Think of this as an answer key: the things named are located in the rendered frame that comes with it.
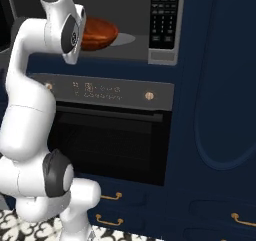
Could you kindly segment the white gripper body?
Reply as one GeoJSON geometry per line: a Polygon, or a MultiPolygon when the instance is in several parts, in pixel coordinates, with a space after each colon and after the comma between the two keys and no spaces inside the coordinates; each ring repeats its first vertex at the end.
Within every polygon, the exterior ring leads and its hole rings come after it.
{"type": "Polygon", "coordinates": [[[81,46],[82,43],[82,38],[83,38],[83,33],[86,25],[86,12],[85,8],[82,5],[76,4],[76,11],[77,11],[77,24],[79,28],[79,38],[78,38],[78,46],[81,46]]]}

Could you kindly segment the brown bowl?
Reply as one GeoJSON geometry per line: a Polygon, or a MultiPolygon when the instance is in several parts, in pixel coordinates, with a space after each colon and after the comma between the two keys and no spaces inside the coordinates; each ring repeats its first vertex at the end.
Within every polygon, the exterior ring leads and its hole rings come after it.
{"type": "Polygon", "coordinates": [[[96,51],[108,47],[118,36],[115,24],[104,19],[87,17],[81,49],[96,51]]]}

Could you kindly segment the grey microwave turntable plate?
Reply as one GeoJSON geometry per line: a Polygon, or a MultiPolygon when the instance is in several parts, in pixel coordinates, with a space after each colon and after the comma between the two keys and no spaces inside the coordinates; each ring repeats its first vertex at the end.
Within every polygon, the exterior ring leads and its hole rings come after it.
{"type": "Polygon", "coordinates": [[[119,33],[111,46],[122,46],[135,41],[135,37],[127,33],[119,33]]]}

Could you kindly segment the dark microwave door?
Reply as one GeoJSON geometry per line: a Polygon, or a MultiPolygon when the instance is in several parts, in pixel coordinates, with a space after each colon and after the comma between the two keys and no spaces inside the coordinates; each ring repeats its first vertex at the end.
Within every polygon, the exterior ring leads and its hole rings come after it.
{"type": "Polygon", "coordinates": [[[17,18],[13,0],[0,0],[0,53],[10,46],[11,28],[17,18]]]}

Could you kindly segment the grey microwave oven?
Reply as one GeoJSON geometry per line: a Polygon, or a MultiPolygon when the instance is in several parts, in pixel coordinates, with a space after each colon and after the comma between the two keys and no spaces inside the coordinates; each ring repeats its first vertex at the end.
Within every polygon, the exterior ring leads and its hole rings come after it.
{"type": "Polygon", "coordinates": [[[135,41],[122,46],[111,44],[100,50],[84,51],[93,58],[146,60],[150,64],[175,65],[184,0],[73,0],[85,8],[86,17],[115,24],[119,33],[135,41]]]}

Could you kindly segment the black oven door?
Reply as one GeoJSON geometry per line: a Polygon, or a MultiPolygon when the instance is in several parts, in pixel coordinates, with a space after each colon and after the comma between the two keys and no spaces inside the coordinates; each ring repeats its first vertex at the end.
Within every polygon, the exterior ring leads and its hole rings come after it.
{"type": "Polygon", "coordinates": [[[162,122],[108,118],[56,111],[48,147],[72,162],[75,174],[162,186],[172,113],[59,101],[57,105],[131,114],[162,114],[162,122]]]}

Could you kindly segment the navy tall cupboard door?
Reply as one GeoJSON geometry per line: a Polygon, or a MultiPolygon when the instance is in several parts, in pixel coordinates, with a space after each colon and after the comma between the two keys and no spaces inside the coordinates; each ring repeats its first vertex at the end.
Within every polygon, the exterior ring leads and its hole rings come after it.
{"type": "Polygon", "coordinates": [[[256,203],[256,0],[213,0],[185,186],[256,203]]]}

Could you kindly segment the black built-in oven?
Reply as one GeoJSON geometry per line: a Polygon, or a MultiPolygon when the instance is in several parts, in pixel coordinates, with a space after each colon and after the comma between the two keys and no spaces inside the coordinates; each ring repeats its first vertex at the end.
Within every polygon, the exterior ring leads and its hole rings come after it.
{"type": "Polygon", "coordinates": [[[43,85],[53,85],[50,91],[55,96],[56,106],[61,101],[172,113],[174,86],[170,83],[46,73],[34,73],[31,77],[43,85]],[[154,99],[148,101],[146,92],[153,92],[154,99]]]}

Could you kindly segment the navy wide drawer front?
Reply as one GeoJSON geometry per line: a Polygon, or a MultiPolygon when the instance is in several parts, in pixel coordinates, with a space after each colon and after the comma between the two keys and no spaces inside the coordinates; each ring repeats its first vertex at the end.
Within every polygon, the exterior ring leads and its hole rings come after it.
{"type": "Polygon", "coordinates": [[[204,222],[256,231],[256,205],[221,200],[194,200],[189,212],[204,222]]]}

